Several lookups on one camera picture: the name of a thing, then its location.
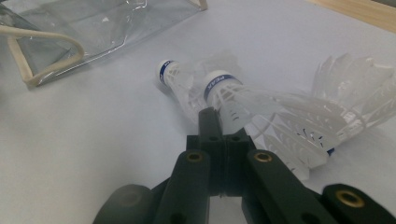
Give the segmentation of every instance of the clear plastic bag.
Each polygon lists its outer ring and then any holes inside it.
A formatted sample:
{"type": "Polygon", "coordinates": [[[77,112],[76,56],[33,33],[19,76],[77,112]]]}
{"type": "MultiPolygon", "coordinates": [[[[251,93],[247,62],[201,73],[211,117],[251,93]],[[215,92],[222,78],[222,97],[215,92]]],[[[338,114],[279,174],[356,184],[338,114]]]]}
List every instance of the clear plastic bag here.
{"type": "Polygon", "coordinates": [[[39,85],[205,8],[203,0],[9,0],[0,35],[23,81],[39,85]]]}

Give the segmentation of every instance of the white table surface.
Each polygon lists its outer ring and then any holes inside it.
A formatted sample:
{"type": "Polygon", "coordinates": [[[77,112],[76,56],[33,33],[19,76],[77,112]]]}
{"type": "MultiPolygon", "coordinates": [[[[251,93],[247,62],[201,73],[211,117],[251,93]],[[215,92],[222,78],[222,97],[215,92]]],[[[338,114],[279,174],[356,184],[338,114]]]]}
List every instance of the white table surface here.
{"type": "MultiPolygon", "coordinates": [[[[167,178],[197,127],[153,82],[159,61],[229,49],[246,84],[309,91],[318,65],[349,52],[396,66],[396,34],[303,0],[209,0],[209,10],[68,77],[28,90],[0,38],[0,223],[92,223],[118,187],[167,178]]],[[[357,187],[396,215],[396,119],[336,149],[304,183],[357,187]]],[[[234,198],[210,223],[246,223],[234,198]]]]}

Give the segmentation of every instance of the beige strap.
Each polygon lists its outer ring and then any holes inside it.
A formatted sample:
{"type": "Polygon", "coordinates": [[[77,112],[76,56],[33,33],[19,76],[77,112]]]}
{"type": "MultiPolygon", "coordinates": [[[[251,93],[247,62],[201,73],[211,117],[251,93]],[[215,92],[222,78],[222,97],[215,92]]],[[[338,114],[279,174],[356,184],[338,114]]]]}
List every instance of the beige strap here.
{"type": "Polygon", "coordinates": [[[11,54],[14,57],[14,60],[17,66],[20,69],[21,77],[23,82],[30,86],[37,86],[40,83],[40,80],[44,77],[49,75],[52,72],[56,72],[62,69],[69,67],[70,65],[80,61],[84,57],[84,49],[83,47],[73,38],[67,35],[60,35],[55,33],[48,33],[48,32],[40,32],[40,31],[32,31],[32,30],[24,30],[15,27],[9,27],[0,25],[0,35],[7,35],[8,39],[8,46],[10,48],[11,54]],[[67,41],[74,45],[77,49],[77,53],[72,57],[59,61],[57,63],[53,63],[52,65],[45,68],[38,74],[33,74],[29,63],[26,61],[23,52],[21,51],[21,47],[18,44],[17,39],[21,37],[43,37],[49,39],[60,39],[67,41]]]}

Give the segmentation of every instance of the blue band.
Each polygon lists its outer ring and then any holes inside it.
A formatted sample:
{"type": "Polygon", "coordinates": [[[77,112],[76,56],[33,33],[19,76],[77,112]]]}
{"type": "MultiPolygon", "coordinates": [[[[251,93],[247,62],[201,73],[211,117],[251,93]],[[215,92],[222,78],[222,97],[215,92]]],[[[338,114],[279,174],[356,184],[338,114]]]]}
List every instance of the blue band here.
{"type": "Polygon", "coordinates": [[[218,85],[220,82],[227,80],[227,79],[236,79],[235,77],[231,76],[231,75],[221,75],[218,77],[213,78],[209,84],[207,84],[206,88],[205,88],[205,92],[204,92],[204,99],[205,101],[207,101],[207,97],[209,96],[210,91],[212,91],[212,89],[218,85]]]}
{"type": "Polygon", "coordinates": [[[160,81],[165,86],[166,86],[166,84],[165,84],[165,80],[163,79],[163,73],[165,72],[166,67],[172,62],[173,61],[167,61],[166,63],[163,64],[163,66],[161,67],[161,70],[160,70],[160,81]]]}
{"type": "Polygon", "coordinates": [[[331,156],[334,153],[335,149],[331,148],[329,150],[327,150],[327,154],[329,154],[329,156],[331,156]]]}

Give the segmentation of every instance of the white shuttlecock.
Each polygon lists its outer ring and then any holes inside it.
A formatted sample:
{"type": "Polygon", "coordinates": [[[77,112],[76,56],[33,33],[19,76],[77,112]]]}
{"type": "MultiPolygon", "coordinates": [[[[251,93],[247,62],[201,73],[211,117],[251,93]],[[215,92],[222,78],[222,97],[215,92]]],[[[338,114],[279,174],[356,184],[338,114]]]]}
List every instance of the white shuttlecock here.
{"type": "Polygon", "coordinates": [[[340,143],[396,111],[394,69],[370,58],[330,58],[317,71],[311,95],[251,88],[225,70],[193,70],[176,62],[158,69],[186,114],[196,121],[197,112],[213,106],[224,133],[245,128],[257,148],[275,152],[300,179],[326,163],[340,143]]]}

